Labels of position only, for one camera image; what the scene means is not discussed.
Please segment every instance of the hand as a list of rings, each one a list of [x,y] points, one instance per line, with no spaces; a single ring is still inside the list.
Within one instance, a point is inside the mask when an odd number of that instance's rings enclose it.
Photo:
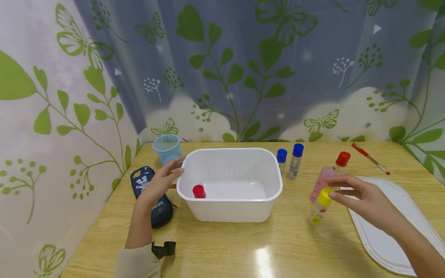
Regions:
[[[174,184],[173,181],[180,177],[184,172],[184,169],[181,168],[182,163],[180,163],[180,161],[184,159],[185,157],[172,159],[161,169],[159,169],[158,172],[151,179],[150,184],[139,196],[136,203],[149,205],[149,208],[151,209],[153,206],[156,205],[159,198],[162,197],[168,189],[176,188],[176,184]]]
[[[378,186],[354,176],[335,176],[325,180],[330,187],[352,187],[352,190],[337,190],[329,197],[352,209],[376,228],[393,236],[396,228],[406,218],[391,203]]]

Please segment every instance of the pink bottle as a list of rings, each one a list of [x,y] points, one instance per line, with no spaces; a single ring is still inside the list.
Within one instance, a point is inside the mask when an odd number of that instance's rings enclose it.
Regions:
[[[325,179],[332,176],[341,175],[343,173],[344,168],[348,164],[349,159],[351,158],[351,154],[348,152],[341,152],[338,156],[337,160],[333,167],[324,166],[321,169],[321,173],[317,178],[317,182],[315,183],[314,190],[312,190],[312,194],[310,200],[315,202],[323,188],[328,187],[328,184],[324,182]]]
[[[323,188],[328,187],[328,184],[324,182],[328,177],[332,177],[334,175],[334,168],[332,166],[324,166],[321,168],[321,173],[317,178],[317,182],[315,183],[314,190],[312,190],[311,201],[315,202]]]

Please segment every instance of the clear glue bottle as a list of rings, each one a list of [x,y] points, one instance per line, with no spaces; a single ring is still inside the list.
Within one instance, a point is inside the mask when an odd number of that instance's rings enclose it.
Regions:
[[[303,156],[304,146],[302,144],[295,144],[292,151],[292,159],[289,165],[289,178],[296,179],[298,170],[300,168],[301,157]]]
[[[343,173],[344,168],[348,164],[349,159],[351,158],[351,154],[348,152],[341,152],[338,156],[337,160],[334,163],[333,167],[324,166],[321,169],[320,175],[315,182],[314,189],[312,190],[310,200],[315,202],[323,188],[328,187],[328,184],[324,182],[329,177],[338,176]]]
[[[349,159],[351,158],[351,154],[348,152],[341,152],[335,161],[334,164],[334,176],[339,176],[344,173],[344,168],[346,168],[346,165],[348,164]]]
[[[332,192],[330,188],[323,188],[318,195],[308,218],[310,224],[318,225],[323,219],[324,213],[332,203],[332,199],[328,196],[329,192]]]
[[[279,170],[281,172],[281,176],[283,176],[284,167],[286,166],[286,157],[287,157],[287,151],[285,149],[279,149],[277,153],[277,161]]]

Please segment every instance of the blue plastic cup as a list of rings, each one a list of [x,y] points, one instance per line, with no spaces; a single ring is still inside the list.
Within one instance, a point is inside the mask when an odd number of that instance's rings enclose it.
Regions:
[[[153,142],[153,149],[158,153],[162,166],[170,160],[182,156],[179,137],[174,134],[162,135]]]

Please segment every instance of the white tray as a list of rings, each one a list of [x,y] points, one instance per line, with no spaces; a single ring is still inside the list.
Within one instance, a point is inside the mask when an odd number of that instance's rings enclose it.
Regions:
[[[445,257],[444,242],[403,188],[382,178],[358,178],[377,185],[394,206],[429,240],[442,257]],[[352,210],[349,210],[349,214],[365,251],[376,263],[391,272],[416,277],[408,258],[392,237],[368,223]]]

